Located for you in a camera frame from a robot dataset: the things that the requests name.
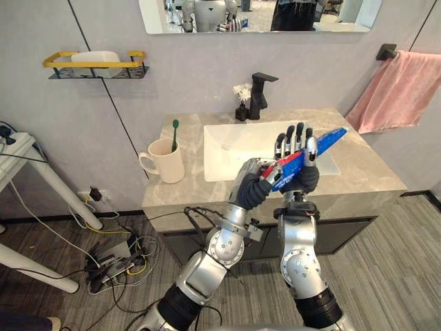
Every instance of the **mug handle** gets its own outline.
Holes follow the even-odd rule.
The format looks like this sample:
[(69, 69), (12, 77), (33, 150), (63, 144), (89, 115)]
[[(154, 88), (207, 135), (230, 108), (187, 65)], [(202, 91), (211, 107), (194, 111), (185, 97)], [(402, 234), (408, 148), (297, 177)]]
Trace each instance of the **mug handle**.
[(151, 174), (159, 174), (159, 171), (157, 169), (149, 168), (149, 167), (143, 165), (143, 161), (142, 161), (143, 157), (149, 159), (154, 164), (154, 161), (149, 154), (141, 152), (138, 155), (138, 160), (139, 160), (139, 164), (141, 164), (141, 167), (143, 167), (145, 171), (150, 172)]

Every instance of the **mirror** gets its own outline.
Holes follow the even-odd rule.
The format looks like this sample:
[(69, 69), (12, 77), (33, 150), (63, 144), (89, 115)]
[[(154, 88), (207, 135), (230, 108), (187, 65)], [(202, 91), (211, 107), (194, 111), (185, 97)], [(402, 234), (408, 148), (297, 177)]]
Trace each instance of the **mirror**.
[(139, 0), (149, 34), (368, 32), (382, 0)]

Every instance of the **electrical outlet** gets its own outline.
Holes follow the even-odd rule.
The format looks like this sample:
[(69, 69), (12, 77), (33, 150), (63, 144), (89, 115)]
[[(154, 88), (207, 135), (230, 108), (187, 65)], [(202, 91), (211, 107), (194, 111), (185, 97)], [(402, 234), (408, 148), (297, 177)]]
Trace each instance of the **electrical outlet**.
[[(103, 195), (101, 200), (104, 200), (104, 201), (112, 200), (112, 198), (110, 197), (109, 191), (99, 190), (99, 192), (101, 193), (101, 195)], [(77, 194), (80, 197), (80, 200), (82, 200), (82, 201), (86, 201), (86, 199), (88, 199), (89, 202), (97, 202), (97, 201), (94, 201), (91, 197), (89, 197), (89, 193), (90, 193), (90, 190), (80, 191)]]

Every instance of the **black vase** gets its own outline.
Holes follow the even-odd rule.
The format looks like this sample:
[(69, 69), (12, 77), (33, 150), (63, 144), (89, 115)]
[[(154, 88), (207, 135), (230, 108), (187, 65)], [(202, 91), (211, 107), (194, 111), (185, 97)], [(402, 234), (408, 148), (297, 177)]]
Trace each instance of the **black vase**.
[(249, 117), (249, 109), (245, 107), (243, 102), (240, 103), (239, 107), (236, 108), (236, 118), (239, 121), (244, 121)]

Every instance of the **wooden floor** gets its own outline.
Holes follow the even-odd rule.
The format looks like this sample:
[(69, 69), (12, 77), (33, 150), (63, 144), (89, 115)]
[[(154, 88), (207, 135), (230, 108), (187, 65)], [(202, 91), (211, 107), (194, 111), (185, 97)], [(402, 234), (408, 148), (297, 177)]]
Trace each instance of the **wooden floor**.
[[(150, 232), (144, 217), (121, 217), (121, 222)], [(328, 284), (358, 331), (441, 330), (440, 224), (440, 213), (424, 196), (400, 198), (337, 255), (319, 258)], [(85, 249), (97, 241), (116, 243), (123, 236), (84, 232), (73, 221), (50, 225)], [(113, 221), (106, 225), (115, 226)], [(0, 242), (61, 274), (83, 267), (80, 252), (38, 223), (10, 225)], [(179, 269), (162, 249), (151, 277), (128, 288), (121, 305), (143, 309), (164, 294)], [(276, 260), (242, 263), (235, 271), (245, 285), (228, 276), (210, 302), (223, 313), (224, 324), (301, 325)], [(112, 293), (92, 297), (83, 274), (72, 278), (80, 290), (66, 294), (16, 271), (0, 270), (0, 309), (58, 316), (72, 331), (84, 331), (113, 304)], [(115, 308), (93, 330), (123, 330), (134, 316)], [(215, 312), (203, 310), (199, 330), (218, 323)]]

